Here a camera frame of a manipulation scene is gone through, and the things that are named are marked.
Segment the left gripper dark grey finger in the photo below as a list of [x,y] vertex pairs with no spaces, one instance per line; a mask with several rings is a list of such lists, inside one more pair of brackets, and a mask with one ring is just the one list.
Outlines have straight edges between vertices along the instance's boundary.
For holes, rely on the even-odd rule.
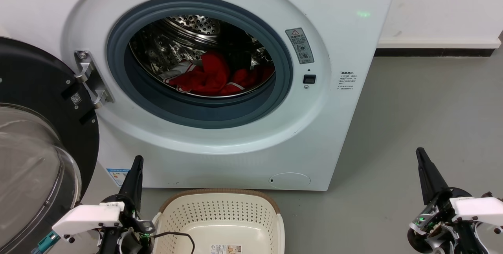
[[136,211],[140,212],[141,210],[141,195],[143,188],[143,163],[144,158],[142,156],[135,156],[134,159],[134,203],[136,207]]
[[128,197],[129,199],[132,200],[133,203],[134,203],[134,184],[135,179],[134,179],[134,163],[133,163],[118,193],[119,195]]

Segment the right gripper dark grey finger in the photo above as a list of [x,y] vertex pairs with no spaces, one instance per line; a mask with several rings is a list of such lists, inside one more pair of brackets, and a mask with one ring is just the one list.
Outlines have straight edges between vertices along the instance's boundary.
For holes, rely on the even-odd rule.
[[435,196],[434,198],[442,191],[447,190],[449,186],[445,182],[445,179],[442,177],[441,173],[433,163],[433,166],[431,167],[431,172],[430,172],[430,177],[432,180],[432,183],[435,187]]
[[423,147],[417,147],[416,156],[418,162],[418,172],[420,177],[420,186],[424,204],[429,204],[435,196],[435,187],[432,183],[430,172],[433,163]]

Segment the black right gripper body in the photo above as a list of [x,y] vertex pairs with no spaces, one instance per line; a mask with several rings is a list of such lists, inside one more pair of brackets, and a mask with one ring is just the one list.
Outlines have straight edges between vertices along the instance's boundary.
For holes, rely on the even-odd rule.
[[478,254],[474,220],[464,219],[455,204],[474,197],[460,188],[426,188],[425,208],[410,223],[409,244],[421,254]]

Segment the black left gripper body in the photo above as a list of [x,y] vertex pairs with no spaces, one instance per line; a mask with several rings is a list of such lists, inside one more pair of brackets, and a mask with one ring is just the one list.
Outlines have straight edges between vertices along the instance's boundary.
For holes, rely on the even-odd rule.
[[124,203],[123,211],[119,212],[118,222],[111,227],[99,229],[100,242],[98,254],[151,254],[153,239],[148,238],[148,227],[140,219],[142,195],[116,194],[105,198],[102,203]]

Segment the red and white garment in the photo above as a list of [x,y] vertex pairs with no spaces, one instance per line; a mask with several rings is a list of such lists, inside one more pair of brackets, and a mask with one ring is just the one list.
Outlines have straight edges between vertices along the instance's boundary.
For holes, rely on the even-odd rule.
[[203,97],[226,97],[249,91],[266,82],[275,73],[273,66],[254,66],[231,72],[224,56],[214,51],[201,60],[182,60],[173,69],[158,75],[179,93]]

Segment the cream perforated laundry basket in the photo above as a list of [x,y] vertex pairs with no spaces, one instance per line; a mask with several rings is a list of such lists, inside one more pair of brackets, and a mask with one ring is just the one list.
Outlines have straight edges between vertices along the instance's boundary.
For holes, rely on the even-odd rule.
[[213,244],[241,245],[243,254],[285,254],[278,204],[258,191],[202,188],[173,195],[154,217],[152,254],[210,254]]

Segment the printed product label sticker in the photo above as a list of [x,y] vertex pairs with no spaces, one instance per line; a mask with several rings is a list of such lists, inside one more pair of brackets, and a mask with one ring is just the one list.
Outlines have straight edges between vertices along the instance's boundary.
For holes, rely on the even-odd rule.
[[213,244],[210,254],[243,254],[243,250],[241,245]]

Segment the stainless steel washing machine drum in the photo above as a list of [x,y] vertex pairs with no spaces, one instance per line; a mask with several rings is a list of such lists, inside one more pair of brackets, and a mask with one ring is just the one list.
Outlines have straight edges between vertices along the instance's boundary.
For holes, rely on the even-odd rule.
[[[203,15],[175,15],[150,23],[133,35],[129,47],[143,70],[172,91],[176,90],[164,84],[158,75],[182,60],[201,60],[210,51],[222,54],[232,73],[258,65],[275,68],[269,52],[253,35],[229,22]],[[186,95],[233,98],[262,88],[272,77],[249,91],[226,97]]]

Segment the blue energy label sticker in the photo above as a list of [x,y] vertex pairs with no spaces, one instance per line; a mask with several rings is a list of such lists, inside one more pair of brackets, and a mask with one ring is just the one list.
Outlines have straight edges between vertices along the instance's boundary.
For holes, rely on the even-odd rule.
[[106,171],[109,173],[116,185],[121,187],[127,177],[129,169],[106,168]]

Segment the teal connector plug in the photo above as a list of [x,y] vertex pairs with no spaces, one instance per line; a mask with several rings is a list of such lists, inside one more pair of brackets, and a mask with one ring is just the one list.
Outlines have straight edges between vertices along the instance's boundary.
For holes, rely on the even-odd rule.
[[39,241],[36,248],[32,249],[30,254],[45,254],[61,239],[55,232],[48,233],[45,238]]

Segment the grey rubber door gasket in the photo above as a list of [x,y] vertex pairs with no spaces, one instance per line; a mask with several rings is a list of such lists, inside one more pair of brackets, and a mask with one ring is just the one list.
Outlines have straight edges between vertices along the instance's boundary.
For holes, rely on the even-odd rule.
[[[135,61],[127,42],[141,27],[184,14],[221,18],[264,42],[277,68],[272,79],[251,93],[215,99],[176,93],[154,81]],[[291,55],[277,32],[250,11],[222,0],[144,2],[124,14],[113,27],[106,53],[115,82],[136,105],[168,122],[194,128],[233,128],[257,121],[281,105],[293,81]]]

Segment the silver metal door hinge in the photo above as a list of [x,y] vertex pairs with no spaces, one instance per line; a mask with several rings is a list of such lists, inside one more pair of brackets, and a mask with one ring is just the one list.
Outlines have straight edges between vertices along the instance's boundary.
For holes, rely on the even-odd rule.
[[87,89],[94,108],[98,109],[106,103],[114,103],[115,98],[102,77],[92,54],[86,50],[77,50],[74,52],[74,59],[79,70],[79,73],[76,73],[74,77]]

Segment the black baseboard strip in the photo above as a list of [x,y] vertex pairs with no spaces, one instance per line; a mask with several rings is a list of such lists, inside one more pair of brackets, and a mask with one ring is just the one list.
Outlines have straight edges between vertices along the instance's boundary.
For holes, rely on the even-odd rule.
[[494,49],[379,48],[374,57],[490,57]]

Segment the round drain filter cover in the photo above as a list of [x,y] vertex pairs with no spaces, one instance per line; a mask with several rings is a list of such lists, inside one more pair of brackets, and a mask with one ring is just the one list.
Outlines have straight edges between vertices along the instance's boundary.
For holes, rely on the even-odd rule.
[[269,184],[281,190],[303,190],[311,183],[311,179],[298,172],[282,172],[269,179]]

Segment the grey warning sticker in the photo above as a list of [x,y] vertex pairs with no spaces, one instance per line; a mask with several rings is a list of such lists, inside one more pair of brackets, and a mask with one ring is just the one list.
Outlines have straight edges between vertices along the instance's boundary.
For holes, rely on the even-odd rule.
[[309,41],[301,27],[287,29],[285,30],[285,34],[288,36],[300,64],[308,64],[315,61]]

